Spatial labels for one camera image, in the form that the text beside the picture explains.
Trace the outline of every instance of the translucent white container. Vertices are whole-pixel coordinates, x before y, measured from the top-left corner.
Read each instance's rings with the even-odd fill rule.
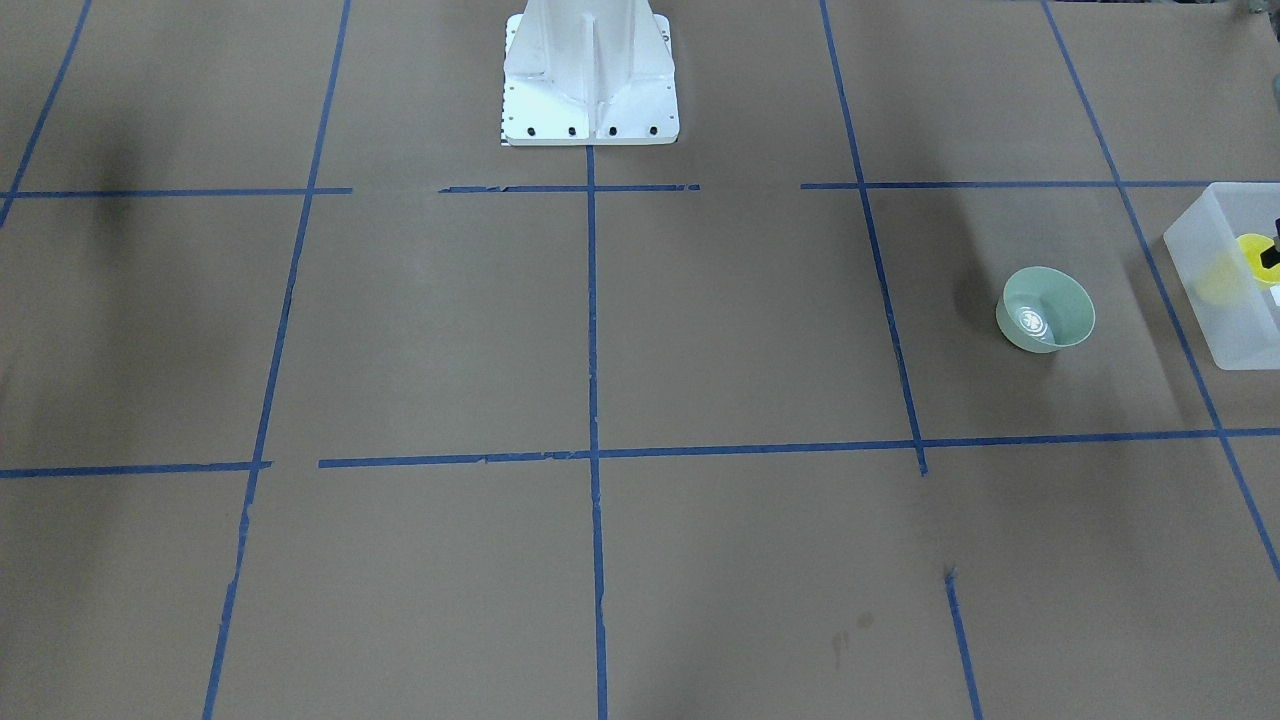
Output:
[[[1280,183],[1216,182],[1165,232],[1213,363],[1280,370],[1280,301],[1253,275],[1236,241],[1276,234]]]

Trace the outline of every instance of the yellow object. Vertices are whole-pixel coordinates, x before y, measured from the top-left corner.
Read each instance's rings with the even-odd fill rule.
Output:
[[[1240,243],[1240,250],[1244,251],[1244,260],[1249,264],[1249,272],[1253,273],[1253,278],[1258,281],[1258,284],[1263,287],[1271,287],[1274,284],[1280,284],[1280,265],[1275,268],[1262,266],[1262,252],[1275,246],[1275,241],[1265,234],[1247,233],[1235,238]]]

